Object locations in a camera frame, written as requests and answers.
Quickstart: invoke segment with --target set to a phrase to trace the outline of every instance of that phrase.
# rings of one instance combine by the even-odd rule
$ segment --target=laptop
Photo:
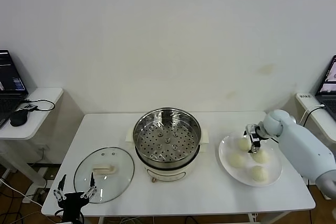
[[[9,55],[0,49],[0,127],[9,119],[28,91]]]
[[[332,58],[328,71],[315,96],[336,120],[336,55]]]

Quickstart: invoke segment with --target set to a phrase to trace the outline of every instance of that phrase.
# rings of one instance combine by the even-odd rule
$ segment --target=white plate
[[[259,164],[253,160],[249,153],[243,152],[238,147],[238,140],[240,137],[235,136],[234,134],[226,136],[221,143],[219,144],[219,159],[223,167],[227,172],[234,177],[236,180],[249,185],[249,186],[269,186],[275,183],[282,172],[282,164],[277,153],[269,145],[268,141],[261,142],[261,148],[263,148],[269,154],[269,162],[267,164]],[[239,152],[245,156],[246,165],[243,168],[234,168],[230,166],[228,162],[228,156],[232,152]],[[268,171],[268,180],[265,182],[256,182],[250,176],[250,170],[253,166],[260,165]]]

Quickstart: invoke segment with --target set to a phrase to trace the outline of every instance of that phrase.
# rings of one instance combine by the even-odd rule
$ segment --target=computer mouse
[[[13,112],[9,118],[11,126],[18,127],[25,124],[27,122],[28,112],[28,110],[18,110]]]

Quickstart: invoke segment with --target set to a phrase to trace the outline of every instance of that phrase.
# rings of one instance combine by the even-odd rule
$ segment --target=laptop screen
[[[336,56],[332,58],[329,69],[317,94],[336,94]]]
[[[26,88],[7,50],[0,50],[0,93],[25,92]]]

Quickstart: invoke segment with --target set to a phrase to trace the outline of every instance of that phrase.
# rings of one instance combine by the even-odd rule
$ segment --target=glass lid rim
[[[131,154],[130,154],[128,151],[124,150],[123,148],[116,147],[116,146],[103,147],[103,148],[100,148],[100,149],[95,150],[94,152],[91,152],[91,153],[90,153],[88,156],[86,156],[86,157],[79,163],[79,165],[77,166],[76,171],[75,171],[75,174],[74,174],[74,179],[73,179],[73,181],[72,181],[72,182],[73,182],[73,186],[74,186],[73,188],[74,188],[75,192],[78,193],[78,191],[76,190],[75,178],[76,178],[76,174],[77,174],[77,171],[78,171],[78,168],[80,167],[80,165],[81,165],[81,164],[82,164],[82,163],[83,163],[89,156],[91,156],[93,153],[98,152],[98,151],[103,150],[103,149],[109,149],[109,148],[120,149],[120,150],[126,152],[126,154],[129,155],[129,157],[130,157],[131,160],[132,160],[132,164],[133,164],[133,172],[132,172],[131,180],[130,180],[130,182],[127,184],[127,187],[125,187],[125,189],[124,189],[122,192],[120,192],[117,196],[115,196],[114,198],[109,199],[109,200],[104,201],[104,202],[90,202],[90,201],[89,201],[89,203],[91,203],[91,204],[103,204],[103,203],[107,203],[107,202],[109,202],[109,201],[111,201],[111,200],[114,200],[114,199],[118,198],[120,195],[122,195],[122,194],[127,190],[127,188],[130,186],[130,184],[131,184],[131,182],[132,182],[132,180],[133,180],[133,177],[134,177],[135,164],[134,164],[133,157],[131,156]]]

